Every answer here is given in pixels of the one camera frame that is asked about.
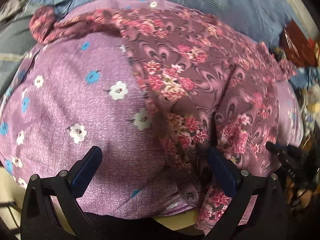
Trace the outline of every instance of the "paisley patterned fabric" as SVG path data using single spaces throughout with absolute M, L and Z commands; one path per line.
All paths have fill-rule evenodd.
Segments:
M 59 23 L 53 8 L 41 7 L 30 31 L 42 44 L 92 32 L 123 37 L 172 177 L 182 198 L 200 210 L 197 226 L 205 233 L 230 203 L 211 185 L 210 144 L 255 176 L 279 168 L 265 148 L 278 131 L 275 82 L 295 71 L 286 60 L 277 63 L 264 43 L 184 7 L 98 9 Z

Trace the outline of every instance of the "blue flower print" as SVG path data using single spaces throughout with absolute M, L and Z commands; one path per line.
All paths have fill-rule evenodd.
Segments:
M 1 123 L 0 125 L 0 134 L 1 135 L 6 135 L 8 132 L 8 124 L 6 122 Z
M 24 79 L 24 76 L 26 75 L 26 71 L 24 69 L 22 69 L 19 73 L 18 73 L 18 81 L 21 82 Z
M 87 50 L 89 48 L 89 46 L 90 46 L 90 42 L 87 41 L 84 44 L 82 44 L 81 50 Z
M 141 189 L 136 189 L 132 192 L 132 195 L 130 198 L 133 198 L 135 195 L 137 195 L 139 192 L 141 191 Z
M 7 172 L 12 175 L 13 174 L 13 166 L 12 166 L 12 162 L 5 160 L 4 162 L 4 168 L 7 170 Z
M 98 70 L 92 70 L 87 74 L 87 76 L 85 77 L 85 80 L 89 84 L 93 84 L 93 83 L 98 81 L 99 77 L 100 77 L 99 71 Z
M 12 88 L 8 88 L 7 91 L 5 92 L 5 96 L 9 97 L 12 94 Z
M 30 102 L 30 98 L 24 98 L 22 100 L 22 112 L 25 113 L 27 111 L 28 105 Z

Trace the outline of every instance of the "pile of clothes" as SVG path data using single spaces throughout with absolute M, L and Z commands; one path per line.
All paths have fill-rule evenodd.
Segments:
M 269 53 L 292 19 L 299 28 L 285 0 L 28 0 L 1 27 L 0 161 L 26 188 L 99 146 L 102 164 L 78 199 L 85 212 L 196 209 L 207 233 L 231 202 L 209 146 L 268 176 L 280 163 L 265 143 L 306 137 L 287 80 L 310 61 L 284 58 L 301 59 L 293 37 L 278 62 Z M 316 83 L 304 70 L 292 84 Z

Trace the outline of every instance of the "yellow surface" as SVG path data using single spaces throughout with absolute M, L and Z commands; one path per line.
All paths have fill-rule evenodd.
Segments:
M 154 217 L 153 219 L 171 230 L 179 230 L 194 225 L 198 219 L 198 212 L 190 209 L 173 216 Z

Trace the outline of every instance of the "brown object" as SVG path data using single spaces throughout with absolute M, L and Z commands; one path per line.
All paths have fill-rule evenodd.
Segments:
M 297 66 L 317 66 L 313 47 L 294 21 L 291 21 L 284 29 L 280 46 L 284 48 L 287 59 Z

